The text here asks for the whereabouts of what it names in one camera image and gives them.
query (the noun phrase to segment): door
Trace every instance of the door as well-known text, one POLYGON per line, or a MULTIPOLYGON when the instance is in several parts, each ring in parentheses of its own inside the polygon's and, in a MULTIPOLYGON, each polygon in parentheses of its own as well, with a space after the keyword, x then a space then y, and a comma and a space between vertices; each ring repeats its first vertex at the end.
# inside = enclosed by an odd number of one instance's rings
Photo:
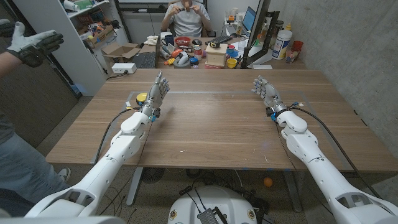
MULTIPOLYGON (((3 5, 0 5, 0 15, 12 20, 3 5)), ((10 44, 11 39, 0 37, 0 54, 10 44)), ((16 133, 34 147, 77 101, 72 89, 48 61, 37 68, 20 65, 0 79, 0 111, 14 123, 16 133)))

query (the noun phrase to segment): shelf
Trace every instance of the shelf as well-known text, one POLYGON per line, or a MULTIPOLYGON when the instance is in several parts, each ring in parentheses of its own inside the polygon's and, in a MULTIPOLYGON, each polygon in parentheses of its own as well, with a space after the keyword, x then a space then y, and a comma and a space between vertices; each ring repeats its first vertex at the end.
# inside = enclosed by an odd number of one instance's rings
POLYGON ((92 9, 96 8, 97 6, 100 6, 100 5, 104 4, 104 3, 109 3, 109 1, 105 0, 105 1, 101 1, 101 2, 95 2, 95 5, 93 5, 93 7, 87 8, 87 9, 82 9, 82 10, 80 10, 78 12, 67 12, 67 16, 69 18, 75 17, 75 16, 83 14, 83 13, 89 11, 89 10, 92 10, 92 9))

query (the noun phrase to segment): wooden table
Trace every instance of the wooden table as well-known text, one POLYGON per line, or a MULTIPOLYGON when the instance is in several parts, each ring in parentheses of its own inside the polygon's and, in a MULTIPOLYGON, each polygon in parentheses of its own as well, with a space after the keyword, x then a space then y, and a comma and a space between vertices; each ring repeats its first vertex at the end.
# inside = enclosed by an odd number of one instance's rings
MULTIPOLYGON (((198 38, 193 38, 191 37, 191 43, 190 45, 192 46, 192 40, 193 39, 199 39, 203 42, 202 44, 202 49, 206 50, 207 45, 205 45, 206 41, 213 40, 214 38, 211 37, 198 37, 198 38)), ((233 38, 227 44, 232 44, 235 42, 239 42, 240 38, 233 38)), ((155 46, 150 46, 150 45, 145 45, 143 48, 140 50, 140 53, 144 52, 155 52, 155 46)), ((159 57, 159 61, 156 64, 156 67, 159 69, 165 69, 165 68, 174 68, 174 66, 170 65, 164 65, 165 59, 162 57, 159 57)), ((199 61, 199 69, 205 68, 205 62, 206 58, 203 58, 202 60, 199 61)), ((304 63, 298 58, 294 63, 288 64, 285 62, 285 60, 275 60, 272 59, 271 61, 265 62, 264 65, 272 65, 273 69, 295 69, 295 70, 306 70, 307 68, 305 67, 304 63)))
MULTIPOLYGON (((159 69, 107 81, 47 156, 50 163, 88 164, 97 151, 108 123, 124 102, 149 90, 159 69)), ((319 71, 308 70, 163 70, 171 92, 161 116, 150 127, 143 151, 126 162, 142 167, 196 167, 206 169, 293 169, 279 141, 276 126, 266 118, 259 96, 250 93, 253 80, 262 75, 281 94, 286 105, 303 102, 330 128, 361 171, 398 171, 398 161, 319 71)), ((308 123, 320 149, 342 171, 352 171, 320 125, 295 111, 308 123)), ((101 156, 120 129, 110 133, 101 156)), ((289 153, 295 166, 301 161, 289 153)))

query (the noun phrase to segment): power strip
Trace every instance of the power strip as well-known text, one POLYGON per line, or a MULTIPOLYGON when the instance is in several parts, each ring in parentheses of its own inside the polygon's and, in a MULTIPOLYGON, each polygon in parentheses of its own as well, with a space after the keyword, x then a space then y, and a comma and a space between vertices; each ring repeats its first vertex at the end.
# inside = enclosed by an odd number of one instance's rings
POLYGON ((115 74, 123 74, 127 70, 128 74, 134 74, 137 70, 135 63, 115 63, 112 66, 112 71, 115 74))

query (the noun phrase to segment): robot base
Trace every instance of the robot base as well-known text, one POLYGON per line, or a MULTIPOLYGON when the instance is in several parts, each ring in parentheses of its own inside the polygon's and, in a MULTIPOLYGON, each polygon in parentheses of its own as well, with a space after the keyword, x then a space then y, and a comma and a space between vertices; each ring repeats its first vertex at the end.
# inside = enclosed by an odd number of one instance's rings
MULTIPOLYGON (((217 207, 229 224, 257 223, 256 215, 250 203, 233 190, 219 186, 204 186, 198 187, 197 192, 191 190, 174 202, 170 209, 168 224, 201 224, 198 218, 199 212, 193 200, 201 213, 205 211, 203 206, 206 209, 217 207)), ((223 223, 218 215, 215 215, 215 218, 218 223, 223 223)))

